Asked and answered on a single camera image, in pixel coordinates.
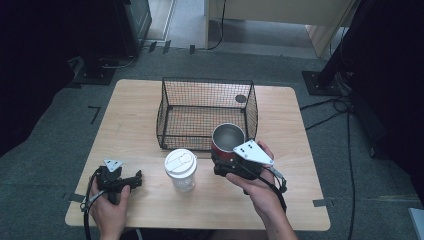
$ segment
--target black wire basket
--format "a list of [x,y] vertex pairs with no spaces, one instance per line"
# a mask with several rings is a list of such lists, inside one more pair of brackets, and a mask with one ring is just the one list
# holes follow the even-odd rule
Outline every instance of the black wire basket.
[[198,78],[162,80],[156,135],[162,149],[211,149],[212,133],[223,124],[256,137],[258,108],[253,81]]

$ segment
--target gray carpet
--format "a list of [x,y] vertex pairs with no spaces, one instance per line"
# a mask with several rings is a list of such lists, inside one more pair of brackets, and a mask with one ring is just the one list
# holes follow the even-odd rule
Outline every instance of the gray carpet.
[[[82,227],[69,227],[69,203],[95,139],[114,86],[119,79],[162,77],[249,79],[256,85],[295,89],[300,106],[329,97],[310,96],[302,70],[320,71],[326,62],[278,56],[157,48],[129,67],[118,69],[110,86],[60,91],[27,141],[5,154],[0,168],[0,239],[84,239]],[[95,109],[100,113],[91,124]],[[334,114],[332,104],[302,112],[310,126]],[[358,119],[350,116],[356,207],[353,239],[416,239],[408,208],[420,208],[409,177],[390,160],[369,157],[369,145]],[[347,115],[307,131],[331,228],[297,232],[301,239],[347,239],[351,224],[352,185],[347,148]],[[93,229],[94,238],[98,237]]]

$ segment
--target paper cup lid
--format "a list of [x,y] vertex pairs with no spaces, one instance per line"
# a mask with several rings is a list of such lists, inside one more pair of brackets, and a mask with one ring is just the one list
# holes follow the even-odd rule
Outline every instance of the paper cup lid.
[[196,170],[196,156],[187,149],[177,149],[165,159],[166,172],[175,178],[185,178]]

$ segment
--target hand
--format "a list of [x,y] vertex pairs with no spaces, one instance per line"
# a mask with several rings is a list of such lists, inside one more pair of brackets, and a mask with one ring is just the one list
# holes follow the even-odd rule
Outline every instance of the hand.
[[[261,146],[264,152],[268,154],[271,159],[274,159],[274,154],[271,152],[271,150],[265,143],[258,141],[258,145]],[[263,170],[260,176],[268,182],[274,184],[274,175],[271,172]],[[228,179],[228,181],[241,187],[249,194],[250,198],[252,199],[255,210],[259,214],[259,216],[269,211],[272,211],[274,209],[274,206],[280,205],[280,201],[278,200],[277,195],[271,190],[268,185],[266,185],[261,180],[246,180],[232,173],[228,173],[226,175],[226,178]]]
[[[90,191],[90,198],[99,192],[97,180],[94,179]],[[94,201],[90,209],[90,215],[93,217],[100,231],[100,239],[120,238],[127,221],[127,206],[130,195],[130,186],[125,186],[121,192],[119,205],[109,202],[106,196],[99,197]]]
[[[265,143],[259,141],[258,145],[274,159],[274,154]],[[271,184],[275,183],[274,175],[270,171],[262,170],[260,176]],[[247,180],[232,173],[228,173],[226,178],[249,194],[256,212],[264,222],[268,239],[297,239],[286,213],[281,207],[280,200],[267,184],[259,179]]]

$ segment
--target metal cup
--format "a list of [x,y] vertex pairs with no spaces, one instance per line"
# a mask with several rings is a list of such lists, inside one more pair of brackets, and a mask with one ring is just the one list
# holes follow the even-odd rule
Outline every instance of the metal cup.
[[243,130],[232,123],[224,123],[215,128],[212,133],[212,150],[221,160],[230,160],[236,157],[234,148],[245,142]]

